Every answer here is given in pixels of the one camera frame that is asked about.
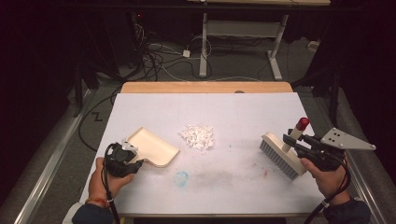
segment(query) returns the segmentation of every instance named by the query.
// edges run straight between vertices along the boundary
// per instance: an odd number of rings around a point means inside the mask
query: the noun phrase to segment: table surface
[[[121,216],[300,216],[322,200],[315,180],[305,174],[290,181],[259,148],[265,132],[280,136],[300,117],[306,114],[286,82],[130,82],[117,96],[96,156],[140,127],[180,149],[165,168],[142,166],[115,200]],[[187,122],[212,126],[215,146],[188,148],[177,134]],[[306,133],[313,133],[310,126]]]

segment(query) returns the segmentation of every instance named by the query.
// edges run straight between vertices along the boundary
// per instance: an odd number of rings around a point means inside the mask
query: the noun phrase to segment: sleeve
[[[86,203],[77,210],[72,221],[74,224],[111,224],[113,215],[108,209]]]
[[[73,224],[72,218],[76,214],[77,210],[83,205],[83,203],[75,203],[67,211],[66,216],[64,217],[64,221],[62,224]]]
[[[325,208],[323,215],[329,224],[368,224],[371,211],[362,200],[351,199],[347,203]]]

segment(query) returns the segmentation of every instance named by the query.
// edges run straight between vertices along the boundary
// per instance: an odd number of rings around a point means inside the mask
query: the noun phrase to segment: blue stain
[[[188,179],[189,175],[186,172],[177,172],[174,181],[179,187],[184,187],[186,186]]]

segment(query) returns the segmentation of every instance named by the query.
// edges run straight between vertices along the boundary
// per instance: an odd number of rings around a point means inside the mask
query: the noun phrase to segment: white paper sheet
[[[140,127],[180,149],[165,168],[144,163],[115,199],[122,215],[310,213],[323,199],[312,176],[290,181],[260,150],[264,133],[281,138],[301,117],[297,93],[124,93],[96,156]],[[213,149],[188,148],[178,135],[187,124],[213,127]]]

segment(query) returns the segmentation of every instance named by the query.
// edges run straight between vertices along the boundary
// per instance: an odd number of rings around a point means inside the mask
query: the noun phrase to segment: wooden table edge
[[[120,93],[293,92],[288,82],[126,82]]]

